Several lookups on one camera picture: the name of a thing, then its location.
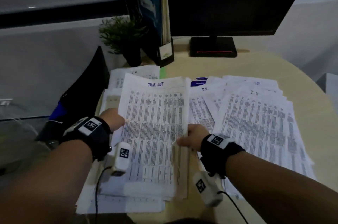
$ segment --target monitor base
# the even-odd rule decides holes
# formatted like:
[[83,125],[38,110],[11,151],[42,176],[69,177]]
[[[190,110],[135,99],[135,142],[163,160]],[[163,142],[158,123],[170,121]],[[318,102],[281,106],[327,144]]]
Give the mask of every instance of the monitor base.
[[191,57],[236,57],[237,50],[232,37],[191,37]]

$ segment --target black wrist strap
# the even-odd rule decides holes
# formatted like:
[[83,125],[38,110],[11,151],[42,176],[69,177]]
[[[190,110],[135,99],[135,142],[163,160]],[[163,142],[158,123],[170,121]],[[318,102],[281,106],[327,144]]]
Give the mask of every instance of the black wrist strap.
[[70,140],[82,140],[92,152],[93,161],[102,161],[105,155],[111,151],[109,146],[109,125],[100,117],[85,117],[80,119],[72,127],[68,128],[60,143]]
[[201,145],[201,161],[211,176],[216,173],[226,177],[226,161],[231,155],[245,151],[234,139],[224,135],[209,134]]

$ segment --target hand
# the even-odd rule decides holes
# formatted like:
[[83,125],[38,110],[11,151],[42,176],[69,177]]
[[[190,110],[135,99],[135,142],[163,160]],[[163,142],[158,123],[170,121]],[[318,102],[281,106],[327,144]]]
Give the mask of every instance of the hand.
[[125,124],[125,119],[118,114],[116,108],[103,111],[99,117],[109,125],[111,131],[116,131]]
[[196,151],[201,150],[202,140],[209,135],[209,131],[201,124],[188,124],[188,136],[177,139],[177,144]]

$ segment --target forearm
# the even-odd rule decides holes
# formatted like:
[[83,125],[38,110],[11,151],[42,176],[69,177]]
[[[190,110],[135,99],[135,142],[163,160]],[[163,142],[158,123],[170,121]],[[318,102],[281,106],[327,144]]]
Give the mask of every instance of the forearm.
[[267,223],[333,223],[338,221],[338,193],[249,153],[230,156],[231,183]]
[[91,149],[84,142],[62,143],[2,194],[0,223],[65,221],[74,213],[91,164]]

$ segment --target green paper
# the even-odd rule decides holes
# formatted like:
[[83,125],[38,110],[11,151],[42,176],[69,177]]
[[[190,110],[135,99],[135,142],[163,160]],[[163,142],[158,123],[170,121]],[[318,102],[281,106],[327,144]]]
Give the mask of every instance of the green paper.
[[165,67],[159,69],[159,78],[165,79],[167,77],[167,71]]

